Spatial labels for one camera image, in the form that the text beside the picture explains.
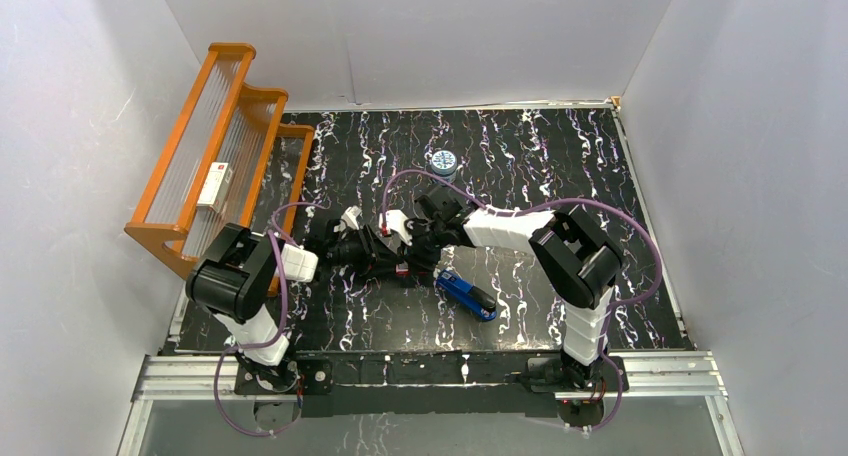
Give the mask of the blue black stapler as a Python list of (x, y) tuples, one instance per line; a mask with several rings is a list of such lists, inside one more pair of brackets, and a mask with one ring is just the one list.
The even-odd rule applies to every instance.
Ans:
[(441, 270), (436, 277), (436, 286), (482, 321), (491, 321), (497, 316), (497, 299), (453, 271)]

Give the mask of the red white staples box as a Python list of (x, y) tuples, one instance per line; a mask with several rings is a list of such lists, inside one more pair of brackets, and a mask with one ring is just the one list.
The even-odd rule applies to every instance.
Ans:
[(404, 263), (399, 263), (395, 266), (395, 274), (401, 277), (408, 276), (410, 273), (409, 265)]

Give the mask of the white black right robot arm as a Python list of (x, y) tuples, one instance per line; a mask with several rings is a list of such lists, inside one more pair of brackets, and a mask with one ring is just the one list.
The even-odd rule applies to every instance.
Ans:
[(439, 185), (416, 202), (418, 218), (386, 210), (379, 219), (383, 235), (399, 238), (398, 254), (410, 270), (432, 273), (468, 308), (492, 315), (494, 298), (441, 268), (443, 250), (498, 248), (535, 257), (566, 313), (560, 362), (547, 379), (577, 390), (600, 383), (607, 353), (604, 321), (623, 255), (580, 206), (508, 211), (470, 202)]

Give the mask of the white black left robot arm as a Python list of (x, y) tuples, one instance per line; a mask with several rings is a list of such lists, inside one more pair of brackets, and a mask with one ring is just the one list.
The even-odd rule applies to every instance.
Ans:
[(344, 266), (359, 275), (393, 274), (401, 264), (372, 229), (354, 229), (340, 219), (309, 234), (300, 246), (228, 223), (190, 271), (185, 293), (230, 331), (237, 353), (260, 367), (263, 383), (286, 392), (297, 383), (299, 367), (285, 356), (286, 324), (266, 307), (272, 283), (280, 275), (310, 283), (322, 270)]

